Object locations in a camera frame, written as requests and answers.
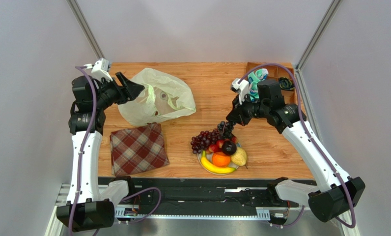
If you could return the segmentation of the dark fake grapes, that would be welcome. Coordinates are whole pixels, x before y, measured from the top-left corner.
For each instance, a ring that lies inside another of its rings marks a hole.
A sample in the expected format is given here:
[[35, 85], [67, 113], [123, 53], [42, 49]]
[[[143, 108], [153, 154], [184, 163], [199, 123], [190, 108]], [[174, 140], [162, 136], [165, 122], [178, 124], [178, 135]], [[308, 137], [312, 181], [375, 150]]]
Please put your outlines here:
[[203, 151], [206, 152], [211, 143], [215, 143], [218, 138], [217, 129], [213, 131], [201, 131], [198, 135], [191, 137], [191, 148], [193, 154], [199, 154]]

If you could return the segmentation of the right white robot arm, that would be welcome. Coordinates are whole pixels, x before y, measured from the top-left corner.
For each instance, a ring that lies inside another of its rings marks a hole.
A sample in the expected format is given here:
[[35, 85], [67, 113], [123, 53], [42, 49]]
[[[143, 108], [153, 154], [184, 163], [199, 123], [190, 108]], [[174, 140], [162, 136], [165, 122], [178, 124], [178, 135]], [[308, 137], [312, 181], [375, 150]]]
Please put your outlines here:
[[226, 119], [245, 126], [252, 118], [265, 118], [299, 153], [316, 182], [313, 186], [278, 178], [267, 185], [271, 202], [276, 205], [290, 201], [309, 207], [322, 222], [338, 219], [347, 211], [352, 213], [365, 189], [363, 180], [352, 178], [321, 146], [299, 106], [285, 103], [277, 81], [259, 82], [259, 98], [255, 100], [249, 87], [246, 80], [231, 83], [237, 95]]

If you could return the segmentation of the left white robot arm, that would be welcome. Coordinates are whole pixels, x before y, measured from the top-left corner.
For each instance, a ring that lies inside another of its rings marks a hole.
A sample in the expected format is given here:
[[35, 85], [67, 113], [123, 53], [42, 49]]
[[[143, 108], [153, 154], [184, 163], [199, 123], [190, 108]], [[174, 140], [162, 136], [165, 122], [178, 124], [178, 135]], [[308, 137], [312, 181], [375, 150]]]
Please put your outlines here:
[[71, 233], [111, 227], [116, 206], [129, 194], [126, 178], [113, 180], [101, 192], [98, 184], [98, 158], [105, 123], [105, 109], [138, 97], [144, 86], [121, 72], [116, 79], [100, 81], [84, 74], [72, 81], [75, 100], [68, 126], [73, 143], [73, 169], [66, 204], [56, 209], [57, 219]]

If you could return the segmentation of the white plastic bag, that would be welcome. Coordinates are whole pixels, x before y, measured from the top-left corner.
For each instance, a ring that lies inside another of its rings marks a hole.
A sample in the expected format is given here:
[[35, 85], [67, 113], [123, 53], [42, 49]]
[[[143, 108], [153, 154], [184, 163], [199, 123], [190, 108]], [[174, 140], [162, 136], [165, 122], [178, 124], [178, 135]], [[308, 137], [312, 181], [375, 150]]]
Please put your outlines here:
[[135, 100], [118, 105], [118, 110], [132, 126], [161, 123], [196, 112], [192, 90], [175, 76], [145, 68], [131, 81], [143, 85], [144, 90]]

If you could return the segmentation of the dark fake plum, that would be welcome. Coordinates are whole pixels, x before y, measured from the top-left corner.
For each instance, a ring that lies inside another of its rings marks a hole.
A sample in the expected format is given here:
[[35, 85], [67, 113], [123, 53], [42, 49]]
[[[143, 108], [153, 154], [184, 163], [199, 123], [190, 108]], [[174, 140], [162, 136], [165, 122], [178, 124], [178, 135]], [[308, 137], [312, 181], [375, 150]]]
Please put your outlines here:
[[231, 156], [237, 151], [237, 145], [230, 140], [226, 140], [224, 141], [221, 150], [225, 155]]

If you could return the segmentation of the black fake grape bunch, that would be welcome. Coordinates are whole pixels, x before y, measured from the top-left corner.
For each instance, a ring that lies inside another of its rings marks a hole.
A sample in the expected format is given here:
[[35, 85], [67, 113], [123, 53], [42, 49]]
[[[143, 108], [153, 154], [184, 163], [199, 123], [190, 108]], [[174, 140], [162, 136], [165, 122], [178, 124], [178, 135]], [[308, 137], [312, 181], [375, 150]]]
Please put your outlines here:
[[233, 134], [232, 131], [234, 129], [234, 125], [236, 123], [232, 121], [221, 121], [217, 125], [218, 138], [219, 139], [231, 139]]

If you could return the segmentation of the yellow fake banana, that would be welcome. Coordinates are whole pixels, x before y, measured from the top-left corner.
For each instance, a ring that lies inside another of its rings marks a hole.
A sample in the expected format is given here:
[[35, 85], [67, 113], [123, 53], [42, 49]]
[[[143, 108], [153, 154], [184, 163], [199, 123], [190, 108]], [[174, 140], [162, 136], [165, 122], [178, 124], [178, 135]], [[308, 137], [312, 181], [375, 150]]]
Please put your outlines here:
[[227, 167], [217, 167], [212, 163], [212, 156], [213, 154], [206, 154], [205, 151], [197, 155], [199, 163], [208, 172], [215, 175], [228, 175], [238, 169], [238, 166], [232, 162]]

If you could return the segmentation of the orange fake fruit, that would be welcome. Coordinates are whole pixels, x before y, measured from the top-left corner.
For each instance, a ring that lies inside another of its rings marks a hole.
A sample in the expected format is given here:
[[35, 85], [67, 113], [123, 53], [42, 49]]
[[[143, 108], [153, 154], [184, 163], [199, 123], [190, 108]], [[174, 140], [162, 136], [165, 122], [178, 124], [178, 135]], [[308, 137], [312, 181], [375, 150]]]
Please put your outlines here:
[[217, 167], [227, 167], [231, 162], [231, 157], [223, 152], [215, 152], [212, 156], [212, 163]]

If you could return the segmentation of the red fake strawberry bunch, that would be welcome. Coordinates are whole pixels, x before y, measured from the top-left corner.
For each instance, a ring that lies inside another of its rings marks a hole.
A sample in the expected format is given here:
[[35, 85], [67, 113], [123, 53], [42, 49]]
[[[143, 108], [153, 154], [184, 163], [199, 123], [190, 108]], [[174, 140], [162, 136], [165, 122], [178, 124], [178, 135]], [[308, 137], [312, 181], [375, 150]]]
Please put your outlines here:
[[231, 139], [217, 140], [215, 143], [210, 144], [210, 146], [206, 150], [206, 153], [211, 154], [211, 153], [221, 152], [222, 146], [225, 141], [231, 141], [235, 144], [239, 142], [236, 136], [232, 136]]

